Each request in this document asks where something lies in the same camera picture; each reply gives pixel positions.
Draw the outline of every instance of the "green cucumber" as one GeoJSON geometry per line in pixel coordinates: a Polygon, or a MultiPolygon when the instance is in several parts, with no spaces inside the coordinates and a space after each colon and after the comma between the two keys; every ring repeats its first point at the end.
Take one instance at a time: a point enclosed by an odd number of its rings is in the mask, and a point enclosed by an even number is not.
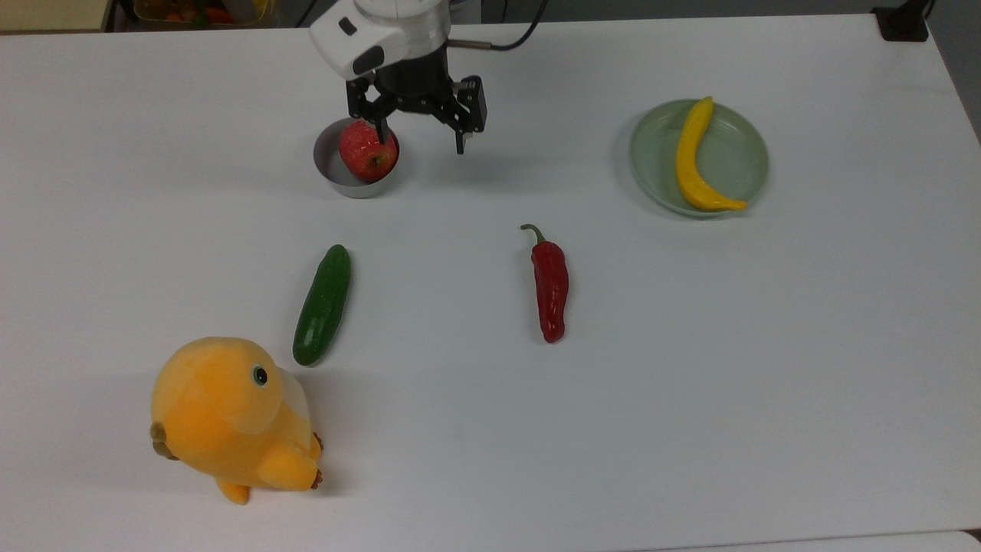
{"type": "Polygon", "coordinates": [[[351,286],[351,256],[338,244],[327,250],[307,292],[293,336],[293,358],[303,366],[327,352],[347,303],[351,286]]]}

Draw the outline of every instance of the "apple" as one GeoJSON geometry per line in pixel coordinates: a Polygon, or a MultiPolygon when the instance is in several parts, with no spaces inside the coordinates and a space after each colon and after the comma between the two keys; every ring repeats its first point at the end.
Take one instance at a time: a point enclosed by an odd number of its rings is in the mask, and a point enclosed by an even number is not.
{"type": "Polygon", "coordinates": [[[371,184],[390,173],[398,161],[398,138],[388,131],[385,143],[381,143],[378,130],[359,119],[340,133],[337,150],[351,174],[371,184]]]}

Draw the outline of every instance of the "yellow banana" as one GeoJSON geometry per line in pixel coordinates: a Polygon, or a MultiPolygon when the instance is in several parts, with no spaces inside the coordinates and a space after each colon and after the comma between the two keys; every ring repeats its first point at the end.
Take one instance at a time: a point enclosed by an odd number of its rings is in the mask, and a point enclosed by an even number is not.
{"type": "Polygon", "coordinates": [[[678,140],[678,151],[675,154],[675,173],[678,175],[678,188],[688,203],[706,211],[732,209],[741,211],[746,208],[746,202],[730,199],[717,192],[701,177],[695,165],[695,154],[701,137],[708,129],[715,107],[712,97],[705,97],[688,112],[685,126],[682,127],[681,139],[678,140]]]}

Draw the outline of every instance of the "plush toy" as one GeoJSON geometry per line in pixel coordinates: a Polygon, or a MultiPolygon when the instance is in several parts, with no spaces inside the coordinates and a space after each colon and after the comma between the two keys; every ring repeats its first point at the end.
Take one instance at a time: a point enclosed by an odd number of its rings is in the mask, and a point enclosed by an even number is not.
{"type": "Polygon", "coordinates": [[[301,491],[323,480],[303,388],[251,341],[181,347],[157,376],[150,410],[153,450],[212,475],[236,504],[251,487],[301,491]]]}

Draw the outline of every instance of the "green plate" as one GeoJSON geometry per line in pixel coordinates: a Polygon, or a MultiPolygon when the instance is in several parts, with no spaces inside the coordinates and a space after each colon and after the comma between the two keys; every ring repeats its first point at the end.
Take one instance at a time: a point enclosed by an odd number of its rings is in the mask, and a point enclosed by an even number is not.
{"type": "MultiPolygon", "coordinates": [[[[697,100],[661,104],[647,112],[630,139],[630,162],[641,189],[665,207],[695,217],[714,217],[732,211],[703,211],[688,203],[678,190],[675,152],[688,112],[697,100]]],[[[698,146],[698,172],[710,186],[749,206],[763,189],[769,171],[766,144],[739,113],[718,103],[698,146]]]]}

